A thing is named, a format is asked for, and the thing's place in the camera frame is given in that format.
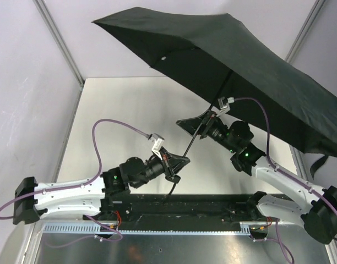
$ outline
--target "umbrella shaft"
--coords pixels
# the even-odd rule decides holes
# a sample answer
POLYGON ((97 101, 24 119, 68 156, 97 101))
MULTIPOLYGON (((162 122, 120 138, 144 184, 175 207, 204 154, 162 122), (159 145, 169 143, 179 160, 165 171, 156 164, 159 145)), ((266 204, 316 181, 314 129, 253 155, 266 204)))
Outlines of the umbrella shaft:
MULTIPOLYGON (((211 105, 210 105, 209 108, 208 108, 208 111, 211 110, 211 109, 213 108, 214 103, 215 103, 215 102, 219 99, 219 97, 221 96, 221 93, 222 93, 222 91, 224 90, 224 88, 225 88, 227 82, 229 81, 229 79, 230 79, 232 73, 233 73, 233 70, 230 70, 229 73, 227 74, 227 76, 226 76, 224 82, 221 84, 221 86, 220 86, 218 92, 216 93, 214 99, 212 100, 211 105)), ((194 134, 193 134, 193 137, 192 137, 191 141, 189 142, 189 145, 188 145, 186 151, 185 151, 184 154, 183 154, 183 157, 185 157, 185 156, 187 155, 189 149, 192 147, 193 142, 195 141, 195 139, 196 139, 196 137, 197 137, 197 135, 198 135, 198 131, 199 131, 200 127, 201 127, 202 124, 203 124, 202 122, 200 122, 199 126, 198 126, 197 129, 195 130, 195 132, 194 132, 194 134)))

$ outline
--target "orange wire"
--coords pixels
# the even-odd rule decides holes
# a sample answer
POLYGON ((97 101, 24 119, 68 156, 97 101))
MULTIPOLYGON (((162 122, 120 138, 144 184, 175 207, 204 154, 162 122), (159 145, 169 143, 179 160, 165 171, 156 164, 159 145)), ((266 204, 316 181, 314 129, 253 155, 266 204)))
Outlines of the orange wire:
POLYGON ((268 225, 267 227, 270 227, 272 224, 273 224, 273 219, 271 217, 267 217, 267 220, 268 220, 268 225))
POLYGON ((118 211, 116 211, 115 214, 117 215, 117 221, 118 221, 118 219, 119 219, 118 226, 120 226, 120 225, 122 224, 122 218, 121 218, 121 215, 119 214, 118 211))

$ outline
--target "cable connector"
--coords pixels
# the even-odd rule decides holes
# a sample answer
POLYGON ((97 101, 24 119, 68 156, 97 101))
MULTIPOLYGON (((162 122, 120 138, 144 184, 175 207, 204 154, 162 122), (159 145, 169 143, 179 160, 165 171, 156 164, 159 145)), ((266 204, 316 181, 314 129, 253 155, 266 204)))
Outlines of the cable connector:
POLYGON ((220 112, 216 115, 219 117, 222 114, 227 113, 231 108, 230 108, 230 103, 234 103, 235 99, 233 97, 229 97, 228 99, 225 99, 224 97, 221 97, 218 99, 219 107, 220 107, 220 112))
POLYGON ((151 148, 151 151, 155 155, 157 155, 159 159, 162 160, 160 149, 162 145, 164 144, 165 139, 162 136, 154 133, 149 136, 148 140, 151 140, 151 142, 154 143, 153 147, 151 148))

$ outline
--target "black joint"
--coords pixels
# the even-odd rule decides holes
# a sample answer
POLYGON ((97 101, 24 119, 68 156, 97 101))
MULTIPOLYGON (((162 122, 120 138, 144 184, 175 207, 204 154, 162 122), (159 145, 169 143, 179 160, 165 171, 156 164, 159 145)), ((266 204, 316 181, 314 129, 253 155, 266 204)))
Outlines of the black joint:
MULTIPOLYGON (((23 179, 15 191, 15 198, 22 195, 33 193, 37 182, 35 177, 28 177, 23 179)), ((34 199, 34 195, 21 199, 14 203, 13 210, 13 224, 18 224, 24 221, 25 224, 35 223, 40 219, 40 216, 44 213, 43 211, 37 211, 35 204, 37 200, 34 199)))
MULTIPOLYGON (((337 188, 324 189, 323 197, 337 210, 337 188)), ((316 241, 327 245, 337 234, 337 217, 323 200, 312 201, 311 204, 313 207, 309 213, 301 216, 304 229, 316 241)))

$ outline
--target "white wall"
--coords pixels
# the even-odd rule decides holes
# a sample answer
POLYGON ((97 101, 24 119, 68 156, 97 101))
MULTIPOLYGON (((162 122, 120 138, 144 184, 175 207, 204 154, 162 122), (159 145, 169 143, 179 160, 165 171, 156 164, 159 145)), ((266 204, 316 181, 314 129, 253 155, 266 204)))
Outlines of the white wall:
MULTIPOLYGON (((0 206, 23 178, 51 180, 78 91, 33 2, 0 0, 0 206)), ((0 252, 13 228, 0 221, 0 252)))
MULTIPOLYGON (((337 0, 328 0, 293 65, 337 96, 337 0)), ((304 155, 307 169, 320 156, 304 155)), ((337 158, 329 158, 315 182, 326 188, 337 187, 337 158)))
POLYGON ((140 6, 168 13, 230 13, 285 58, 316 0, 46 0, 83 77, 159 76, 100 27, 92 24, 140 6))

